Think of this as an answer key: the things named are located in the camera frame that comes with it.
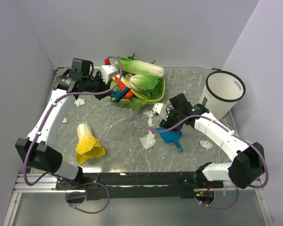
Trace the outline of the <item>blue hand brush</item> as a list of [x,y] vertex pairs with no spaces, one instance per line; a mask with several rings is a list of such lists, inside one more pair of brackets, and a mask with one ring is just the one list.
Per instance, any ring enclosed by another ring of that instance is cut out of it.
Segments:
[[110,99],[111,99],[112,102],[118,103],[130,91],[131,91],[131,89],[128,88],[127,86],[119,87],[116,90],[111,91]]

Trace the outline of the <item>blue dustpan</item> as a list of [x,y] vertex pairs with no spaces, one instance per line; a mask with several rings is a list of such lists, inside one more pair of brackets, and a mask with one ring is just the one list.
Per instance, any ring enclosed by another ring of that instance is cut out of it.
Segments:
[[182,153],[183,149],[179,143],[179,139],[182,136],[182,132],[181,131],[167,131],[164,133],[160,133],[161,138],[163,139],[163,141],[165,143],[174,143],[174,145],[176,146],[178,152]]

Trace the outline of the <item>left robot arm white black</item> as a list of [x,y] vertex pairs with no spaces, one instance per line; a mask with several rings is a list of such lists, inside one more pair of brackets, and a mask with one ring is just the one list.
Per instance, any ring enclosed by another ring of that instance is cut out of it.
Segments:
[[79,95],[92,95],[102,99],[112,93],[110,83],[112,78],[123,75],[123,67],[104,64],[96,76],[93,76],[94,65],[89,60],[74,58],[71,68],[57,77],[50,100],[35,125],[26,138],[19,138],[15,147],[24,163],[23,177],[28,186],[40,181],[37,178],[30,182],[27,168],[43,170],[67,181],[72,189],[79,189],[84,183],[81,167],[64,160],[63,155],[53,148],[59,127],[64,117]]

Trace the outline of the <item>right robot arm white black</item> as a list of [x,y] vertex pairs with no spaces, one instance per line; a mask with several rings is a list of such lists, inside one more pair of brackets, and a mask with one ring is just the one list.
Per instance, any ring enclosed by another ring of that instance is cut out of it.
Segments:
[[206,135],[230,159],[228,163],[208,162],[196,171],[197,184],[208,187],[213,181],[230,181],[238,188],[250,186],[257,178],[267,173],[264,148],[240,138],[233,130],[223,125],[202,104],[192,105],[183,93],[169,100],[170,106],[156,103],[154,114],[161,117],[160,126],[178,132],[183,125],[189,125]]

